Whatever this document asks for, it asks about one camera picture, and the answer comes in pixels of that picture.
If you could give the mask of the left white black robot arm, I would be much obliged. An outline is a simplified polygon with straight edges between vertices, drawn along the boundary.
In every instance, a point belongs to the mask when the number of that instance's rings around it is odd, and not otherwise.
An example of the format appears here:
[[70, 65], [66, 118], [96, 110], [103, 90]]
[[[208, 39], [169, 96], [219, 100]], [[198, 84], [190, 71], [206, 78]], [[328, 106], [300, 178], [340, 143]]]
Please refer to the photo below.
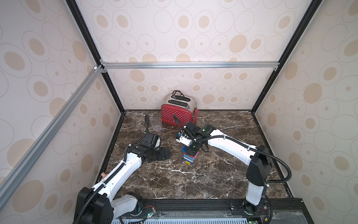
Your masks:
[[75, 224], [110, 224], [128, 212], [141, 212], [141, 196], [129, 193], [119, 199], [114, 197], [143, 163], [171, 157], [170, 148], [162, 145], [157, 134], [149, 132], [149, 123], [149, 116], [146, 115], [143, 136], [125, 148], [123, 160], [92, 188], [84, 187], [78, 193], [73, 221]]

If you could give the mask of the blue long lego brick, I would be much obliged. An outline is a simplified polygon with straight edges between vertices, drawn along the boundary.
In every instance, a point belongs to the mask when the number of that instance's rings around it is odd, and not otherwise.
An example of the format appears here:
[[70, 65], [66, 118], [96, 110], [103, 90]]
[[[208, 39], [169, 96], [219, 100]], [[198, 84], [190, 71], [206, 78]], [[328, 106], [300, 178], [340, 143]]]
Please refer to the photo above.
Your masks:
[[193, 161], [195, 159], [195, 157], [190, 157], [190, 156], [184, 155], [184, 159]]

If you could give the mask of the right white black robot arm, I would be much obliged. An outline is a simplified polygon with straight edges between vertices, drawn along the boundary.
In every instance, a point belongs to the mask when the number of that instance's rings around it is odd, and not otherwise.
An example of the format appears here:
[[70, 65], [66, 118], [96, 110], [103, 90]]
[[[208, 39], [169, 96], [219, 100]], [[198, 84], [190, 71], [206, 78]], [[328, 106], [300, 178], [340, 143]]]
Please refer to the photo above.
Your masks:
[[[206, 124], [203, 127], [198, 127], [191, 121], [183, 125], [176, 115], [173, 116], [173, 119], [179, 130], [176, 141], [184, 144], [186, 163], [190, 164], [194, 161], [202, 146], [212, 146], [231, 154], [248, 166], [246, 178], [249, 183], [243, 209], [249, 215], [253, 215], [258, 210], [261, 199], [265, 196], [266, 189], [271, 183], [285, 183], [292, 177], [289, 166], [283, 160], [270, 154], [264, 145], [257, 147], [247, 144], [230, 137], [212, 125]], [[285, 167], [287, 171], [285, 178], [267, 179], [274, 160]]]

